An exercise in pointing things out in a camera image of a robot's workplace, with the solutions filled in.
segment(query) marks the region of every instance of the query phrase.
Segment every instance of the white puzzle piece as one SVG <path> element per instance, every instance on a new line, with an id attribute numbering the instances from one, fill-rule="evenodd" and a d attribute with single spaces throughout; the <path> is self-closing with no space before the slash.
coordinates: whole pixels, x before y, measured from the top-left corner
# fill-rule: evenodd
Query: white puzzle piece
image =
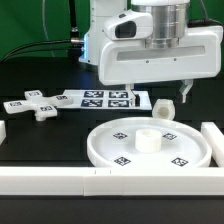
<path id="1" fill-rule="evenodd" d="M 133 93 L 140 97 L 139 107 L 132 106 L 127 91 L 65 90 L 63 94 L 73 97 L 74 103 L 60 108 L 152 110 L 147 91 L 133 91 Z"/>

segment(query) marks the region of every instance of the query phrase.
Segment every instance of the black cable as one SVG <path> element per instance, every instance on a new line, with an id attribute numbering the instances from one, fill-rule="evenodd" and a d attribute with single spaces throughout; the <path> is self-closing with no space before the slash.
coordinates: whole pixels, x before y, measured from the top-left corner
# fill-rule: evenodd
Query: black cable
<path id="1" fill-rule="evenodd" d="M 51 50 L 54 50 L 54 51 L 68 51 L 70 49 L 81 50 L 81 48 L 74 48 L 73 47 L 73 48 L 53 48 L 53 49 L 37 49 L 37 50 L 22 51 L 22 52 L 13 53 L 13 54 L 9 55 L 8 57 L 5 57 L 4 59 L 0 60 L 0 63 L 3 63 L 5 61 L 7 61 L 11 57 L 21 55 L 21 54 L 36 53 L 36 52 L 51 51 Z"/>
<path id="2" fill-rule="evenodd" d="M 207 9 L 205 7 L 205 4 L 203 2 L 203 0 L 199 0 L 200 2 L 200 6 L 201 6 L 201 9 L 204 13 L 204 19 L 195 19 L 195 20 L 190 20 L 188 22 L 188 27 L 199 27 L 199 26 L 214 26 L 214 25 L 219 25 L 219 26 L 222 26 L 223 27 L 223 30 L 224 30 L 224 24 L 217 21 L 217 20 L 214 20 L 214 19 L 211 19 L 208 17 L 208 12 L 207 12 Z"/>
<path id="3" fill-rule="evenodd" d="M 201 9 L 202 9 L 203 14 L 204 14 L 204 19 L 205 19 L 205 20 L 209 19 L 209 17 L 208 17 L 208 12 L 207 12 L 207 9 L 206 9 L 206 7 L 205 7 L 205 3 L 204 3 L 204 1 L 203 1 L 203 0 L 199 0 L 199 3 L 200 3 L 200 5 L 201 5 Z"/>
<path id="4" fill-rule="evenodd" d="M 36 47 L 36 46 L 43 46 L 43 45 L 57 45 L 57 44 L 66 44 L 66 43 L 71 43 L 71 40 L 55 40 L 55 41 L 43 41 L 43 42 L 36 42 L 36 43 L 31 43 L 31 44 L 26 44 L 23 45 L 21 47 L 18 47 L 12 51 L 10 51 L 9 53 L 7 53 L 1 60 L 4 61 L 5 58 L 7 58 L 9 55 L 17 53 L 21 50 L 24 50 L 26 48 L 30 48 L 30 47 Z"/>
<path id="5" fill-rule="evenodd" d="M 70 24 L 71 24 L 71 37 L 79 37 L 77 21 L 76 21 L 76 7 L 75 0 L 69 0 Z"/>

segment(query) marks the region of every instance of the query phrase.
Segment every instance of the white cylinder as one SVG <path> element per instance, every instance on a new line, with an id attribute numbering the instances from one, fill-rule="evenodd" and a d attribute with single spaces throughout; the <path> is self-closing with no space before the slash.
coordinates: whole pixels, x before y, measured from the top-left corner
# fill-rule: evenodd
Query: white cylinder
<path id="1" fill-rule="evenodd" d="M 143 153 L 154 153 L 161 149 L 162 133 L 155 129 L 136 131 L 135 148 Z"/>
<path id="2" fill-rule="evenodd" d="M 172 100 L 159 99 L 152 110 L 154 118 L 173 120 L 175 117 L 175 107 Z"/>

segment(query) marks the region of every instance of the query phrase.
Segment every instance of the white plastic part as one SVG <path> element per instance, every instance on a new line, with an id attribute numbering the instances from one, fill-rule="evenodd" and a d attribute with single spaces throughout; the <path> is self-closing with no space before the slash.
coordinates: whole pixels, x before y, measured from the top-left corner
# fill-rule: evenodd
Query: white plastic part
<path id="1" fill-rule="evenodd" d="M 156 101 L 152 116 L 154 118 L 173 120 L 175 117 L 175 107 L 172 100 L 159 99 Z"/>
<path id="2" fill-rule="evenodd" d="M 135 147 L 136 131 L 162 132 L 161 150 L 142 153 Z M 211 148 L 200 132 L 165 119 L 133 117 L 106 122 L 89 134 L 87 154 L 96 167 L 135 169 L 192 168 L 209 166 Z"/>
<path id="3" fill-rule="evenodd" d="M 224 168 L 0 167 L 0 195 L 224 195 Z"/>
<path id="4" fill-rule="evenodd" d="M 154 153 L 161 149 L 162 133 L 155 129 L 136 131 L 135 147 L 139 152 Z"/>
<path id="5" fill-rule="evenodd" d="M 136 34 L 129 38 L 118 38 L 115 35 L 116 27 L 127 23 L 134 22 L 136 25 Z M 153 32 L 153 19 L 150 13 L 140 13 L 128 10 L 122 14 L 122 16 L 113 16 L 105 21 L 104 33 L 111 40 L 127 40 L 127 39 L 143 39 L 149 38 Z"/>
<path id="6" fill-rule="evenodd" d="M 2 144 L 5 138 L 6 138 L 5 122 L 0 121 L 0 145 Z"/>
<path id="7" fill-rule="evenodd" d="M 212 148 L 212 157 L 219 167 L 224 167 L 224 136 L 213 122 L 203 122 L 201 133 Z"/>
<path id="8" fill-rule="evenodd" d="M 142 5 L 142 6 L 180 5 L 189 2 L 190 0 L 131 0 L 132 5 Z"/>
<path id="9" fill-rule="evenodd" d="M 188 80 L 216 76 L 221 69 L 221 26 L 189 28 L 176 48 L 146 49 L 144 40 L 105 39 L 99 58 L 104 85 Z"/>
<path id="10" fill-rule="evenodd" d="M 72 104 L 74 99 L 70 96 L 58 95 L 53 97 L 43 97 L 39 90 L 25 92 L 22 101 L 5 102 L 4 107 L 9 114 L 34 110 L 37 121 L 44 121 L 47 117 L 57 116 L 56 106 L 66 106 Z"/>

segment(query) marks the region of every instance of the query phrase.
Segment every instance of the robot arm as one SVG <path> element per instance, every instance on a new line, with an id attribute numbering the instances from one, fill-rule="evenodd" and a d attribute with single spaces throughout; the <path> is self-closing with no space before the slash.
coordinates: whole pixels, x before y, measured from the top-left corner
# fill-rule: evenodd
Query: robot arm
<path id="1" fill-rule="evenodd" d="M 99 79 L 104 85 L 193 79 L 221 69 L 221 26 L 187 27 L 190 0 L 132 0 L 132 9 L 105 22 Z"/>

